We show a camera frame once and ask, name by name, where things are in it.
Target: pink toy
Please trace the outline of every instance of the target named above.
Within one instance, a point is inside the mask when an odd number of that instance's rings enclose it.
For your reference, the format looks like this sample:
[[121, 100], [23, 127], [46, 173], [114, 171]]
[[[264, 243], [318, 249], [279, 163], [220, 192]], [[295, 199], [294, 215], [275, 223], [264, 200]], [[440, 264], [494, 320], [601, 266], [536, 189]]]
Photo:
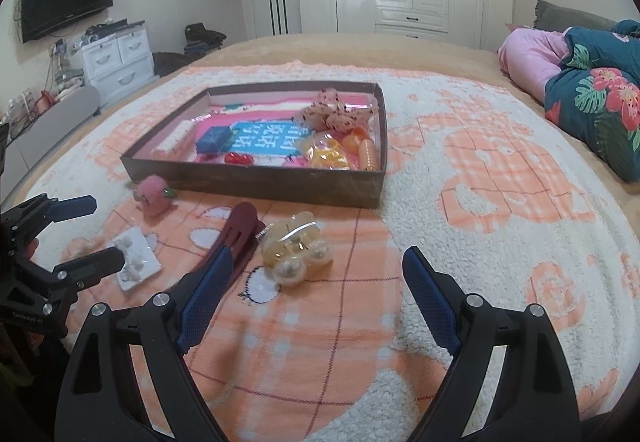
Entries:
[[316, 101], [305, 107], [292, 120], [314, 131], [335, 130], [349, 133], [357, 127], [367, 127], [367, 122], [378, 112], [377, 106], [347, 108], [340, 94], [333, 88], [321, 89]]
[[138, 184], [134, 199], [142, 205], [145, 216], [153, 217], [164, 213], [176, 197], [173, 189], [159, 176], [152, 175]]

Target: blue gripper pad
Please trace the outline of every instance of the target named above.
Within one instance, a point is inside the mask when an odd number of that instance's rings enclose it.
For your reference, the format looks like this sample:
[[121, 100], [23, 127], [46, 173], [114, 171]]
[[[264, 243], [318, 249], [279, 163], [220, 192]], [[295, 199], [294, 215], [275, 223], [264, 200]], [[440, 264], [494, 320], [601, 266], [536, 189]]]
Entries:
[[52, 203], [47, 212], [47, 219], [54, 223], [68, 219], [80, 218], [80, 216], [92, 215], [98, 208], [98, 203], [92, 196], [62, 200]]
[[402, 272], [436, 344], [455, 357], [461, 345], [456, 313], [413, 248], [404, 253]]
[[192, 346], [202, 342], [213, 312], [225, 294], [233, 269], [231, 250], [223, 247], [180, 313], [180, 335], [175, 342], [180, 355], [186, 355]]

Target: green leaf print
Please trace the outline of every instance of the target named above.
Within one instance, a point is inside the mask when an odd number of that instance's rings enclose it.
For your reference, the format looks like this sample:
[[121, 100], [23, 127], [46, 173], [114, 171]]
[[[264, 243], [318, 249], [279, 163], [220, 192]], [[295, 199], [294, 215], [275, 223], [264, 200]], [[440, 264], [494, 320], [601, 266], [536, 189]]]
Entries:
[[580, 70], [591, 70], [594, 61], [589, 57], [589, 51], [581, 44], [574, 46], [574, 57], [566, 65], [570, 68], [579, 68]]
[[582, 79], [575, 91], [579, 94], [575, 96], [576, 107], [585, 113], [599, 113], [604, 108], [607, 100], [607, 90], [602, 91], [593, 88], [593, 75]]
[[595, 120], [595, 128], [598, 156], [625, 182], [633, 181], [634, 150], [620, 114], [601, 113]]

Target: bedspread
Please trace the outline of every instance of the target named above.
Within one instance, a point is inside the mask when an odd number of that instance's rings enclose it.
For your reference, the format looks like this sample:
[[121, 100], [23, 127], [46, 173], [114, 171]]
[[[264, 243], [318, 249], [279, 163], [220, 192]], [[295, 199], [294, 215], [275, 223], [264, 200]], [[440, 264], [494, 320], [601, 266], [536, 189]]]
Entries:
[[[117, 110], [31, 188], [32, 195], [98, 200], [94, 216], [46, 230], [36, 260], [53, 267], [140, 226], [162, 270], [129, 294], [115, 276], [81, 293], [67, 341], [97, 300], [139, 305], [178, 281], [240, 201], [181, 191], [168, 215], [145, 221], [120, 154], [206, 87], [309, 78], [382, 87], [389, 125], [383, 205], [373, 212], [254, 202], [267, 222], [312, 210], [335, 261], [300, 287], [252, 299], [257, 254], [186, 356], [231, 440], [407, 436], [450, 362], [402, 282], [401, 254], [411, 245], [496, 306], [541, 303], [566, 353], [581, 415], [612, 407], [640, 358], [640, 248], [625, 215], [561, 133], [505, 89], [427, 72], [300, 62], [190, 68]], [[495, 352], [468, 430], [488, 413], [500, 370]], [[150, 417], [168, 430], [139, 350], [134, 360]]]

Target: drawer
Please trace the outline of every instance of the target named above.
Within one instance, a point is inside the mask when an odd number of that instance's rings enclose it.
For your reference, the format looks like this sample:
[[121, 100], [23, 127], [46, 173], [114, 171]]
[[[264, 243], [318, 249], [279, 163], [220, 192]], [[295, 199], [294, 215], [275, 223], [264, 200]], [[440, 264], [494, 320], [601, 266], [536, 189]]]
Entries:
[[118, 37], [118, 47], [124, 64], [151, 53], [144, 28]]
[[84, 67], [88, 78], [105, 75], [122, 67], [120, 50], [117, 41], [96, 44], [91, 49], [83, 52]]
[[376, 33], [409, 37], [412, 39], [427, 39], [430, 41], [439, 42], [449, 41], [449, 34], [447, 34], [446, 32], [435, 32], [433, 30], [417, 30], [416, 28], [388, 27], [383, 25], [376, 25]]
[[402, 25], [425, 30], [449, 31], [449, 16], [446, 14], [428, 14], [394, 8], [376, 9], [376, 24]]
[[115, 73], [92, 80], [91, 84], [100, 91], [100, 105], [105, 105], [114, 96], [136, 91], [153, 76], [153, 63], [148, 57], [143, 57]]

